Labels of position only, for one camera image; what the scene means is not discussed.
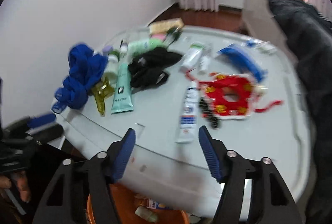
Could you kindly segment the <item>person's left hand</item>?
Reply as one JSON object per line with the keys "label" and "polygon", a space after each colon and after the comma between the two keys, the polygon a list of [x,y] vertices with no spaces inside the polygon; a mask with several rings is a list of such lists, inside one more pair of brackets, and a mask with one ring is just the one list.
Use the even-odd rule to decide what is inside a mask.
{"label": "person's left hand", "polygon": [[20,198],[23,202],[30,202],[30,190],[28,187],[28,180],[26,177],[26,173],[24,171],[13,173],[11,175],[11,179],[6,176],[0,177],[0,187],[1,190],[7,190],[12,187],[12,183],[16,186]]}

